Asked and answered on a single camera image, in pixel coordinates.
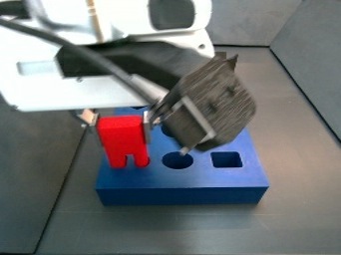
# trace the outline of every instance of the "red block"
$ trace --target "red block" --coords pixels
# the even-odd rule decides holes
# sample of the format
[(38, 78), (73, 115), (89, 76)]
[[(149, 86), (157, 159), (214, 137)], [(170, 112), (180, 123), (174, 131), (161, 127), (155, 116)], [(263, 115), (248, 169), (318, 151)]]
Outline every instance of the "red block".
[(111, 167), (125, 167), (128, 154), (133, 156), (137, 167), (148, 165), (149, 158), (141, 117), (100, 118), (97, 131)]

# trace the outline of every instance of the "blue block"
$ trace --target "blue block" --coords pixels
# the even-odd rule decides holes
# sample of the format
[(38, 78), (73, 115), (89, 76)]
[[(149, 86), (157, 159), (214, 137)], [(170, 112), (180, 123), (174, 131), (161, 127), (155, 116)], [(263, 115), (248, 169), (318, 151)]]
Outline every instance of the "blue block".
[[(140, 114), (131, 109), (116, 115)], [(109, 167), (104, 156), (96, 191), (104, 205), (258, 203), (268, 181), (244, 129), (232, 143), (186, 157), (160, 127), (148, 145), (151, 163)]]

